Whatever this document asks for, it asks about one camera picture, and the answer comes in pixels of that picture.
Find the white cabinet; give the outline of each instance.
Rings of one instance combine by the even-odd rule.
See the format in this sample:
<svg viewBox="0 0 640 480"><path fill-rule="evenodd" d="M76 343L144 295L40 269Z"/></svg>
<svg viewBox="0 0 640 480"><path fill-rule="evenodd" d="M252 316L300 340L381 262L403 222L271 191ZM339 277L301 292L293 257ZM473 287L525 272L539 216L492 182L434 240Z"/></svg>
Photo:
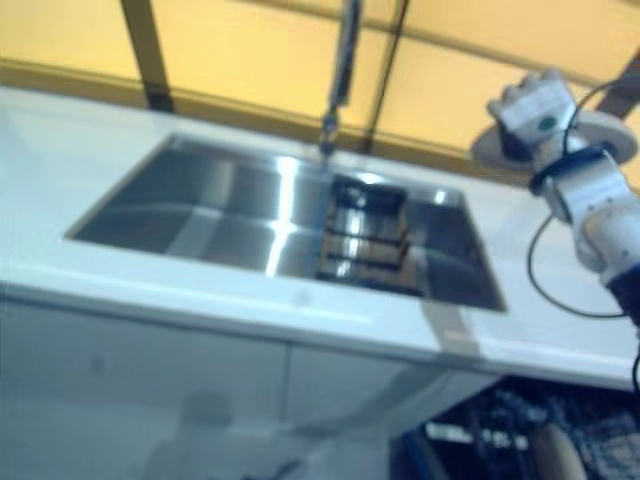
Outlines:
<svg viewBox="0 0 640 480"><path fill-rule="evenodd" d="M3 480L207 478L246 465L233 432L280 421L282 343L18 304L0 321Z"/></svg>
<svg viewBox="0 0 640 480"><path fill-rule="evenodd" d="M330 432L379 424L398 435L500 377L295 346L288 378L286 418L296 428Z"/></svg>
<svg viewBox="0 0 640 480"><path fill-rule="evenodd" d="M319 429L375 423L440 369L355 353L293 347L287 420Z"/></svg>

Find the robotic hand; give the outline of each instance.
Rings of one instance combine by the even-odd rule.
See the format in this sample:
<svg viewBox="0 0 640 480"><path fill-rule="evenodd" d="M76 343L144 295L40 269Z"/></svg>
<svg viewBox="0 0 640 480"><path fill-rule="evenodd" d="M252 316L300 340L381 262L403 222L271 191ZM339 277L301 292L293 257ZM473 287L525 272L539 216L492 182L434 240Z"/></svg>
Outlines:
<svg viewBox="0 0 640 480"><path fill-rule="evenodd" d="M572 122L576 103L556 70L508 86L488 110L497 125L473 145L474 159L530 175L531 192L571 225L580 262L640 328L640 198L618 169L638 149L631 130L601 112Z"/></svg>

